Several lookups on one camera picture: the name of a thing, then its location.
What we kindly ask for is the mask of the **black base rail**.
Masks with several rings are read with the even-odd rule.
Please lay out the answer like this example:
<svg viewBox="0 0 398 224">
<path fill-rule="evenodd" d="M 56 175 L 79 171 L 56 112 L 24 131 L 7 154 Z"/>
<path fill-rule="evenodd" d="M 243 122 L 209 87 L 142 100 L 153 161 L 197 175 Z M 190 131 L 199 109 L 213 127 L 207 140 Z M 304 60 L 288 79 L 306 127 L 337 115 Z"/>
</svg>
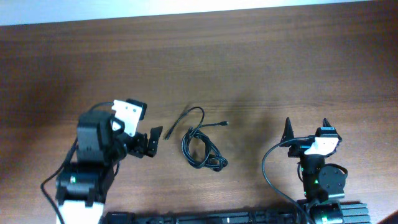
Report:
<svg viewBox="0 0 398 224">
<path fill-rule="evenodd" d="M 368 206 L 365 203 L 329 203 L 310 209 L 315 223 L 370 223 Z M 168 213 L 164 215 L 136 215 L 132 212 L 108 212 L 100 224 L 285 224 L 308 223 L 301 212 L 293 206 L 272 208 L 245 208 L 223 212 Z"/>
</svg>

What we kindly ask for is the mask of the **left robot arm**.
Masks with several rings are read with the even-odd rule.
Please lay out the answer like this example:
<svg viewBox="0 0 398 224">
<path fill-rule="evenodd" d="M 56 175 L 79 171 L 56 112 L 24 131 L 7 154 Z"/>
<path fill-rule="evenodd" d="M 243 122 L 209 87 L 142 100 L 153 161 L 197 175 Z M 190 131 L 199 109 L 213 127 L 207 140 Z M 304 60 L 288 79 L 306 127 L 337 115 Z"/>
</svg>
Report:
<svg viewBox="0 0 398 224">
<path fill-rule="evenodd" d="M 77 141 L 56 178 L 57 223 L 99 223 L 121 161 L 157 154 L 163 127 L 146 134 L 130 130 L 136 126 L 101 110 L 79 117 Z"/>
</svg>

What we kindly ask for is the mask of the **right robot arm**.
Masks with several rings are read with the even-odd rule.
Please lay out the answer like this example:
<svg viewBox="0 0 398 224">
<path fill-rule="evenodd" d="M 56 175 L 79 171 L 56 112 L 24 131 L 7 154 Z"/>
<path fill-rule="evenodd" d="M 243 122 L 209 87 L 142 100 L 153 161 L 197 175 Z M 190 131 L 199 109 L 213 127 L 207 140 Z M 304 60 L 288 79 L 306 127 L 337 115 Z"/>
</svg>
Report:
<svg viewBox="0 0 398 224">
<path fill-rule="evenodd" d="M 294 136 L 290 119 L 285 120 L 280 143 L 289 148 L 288 156 L 298 158 L 297 172 L 303 184 L 305 198 L 298 200 L 297 223 L 370 223 L 365 203 L 342 203 L 348 170 L 326 158 L 336 153 L 342 141 L 337 130 L 325 118 L 315 134 Z"/>
</svg>

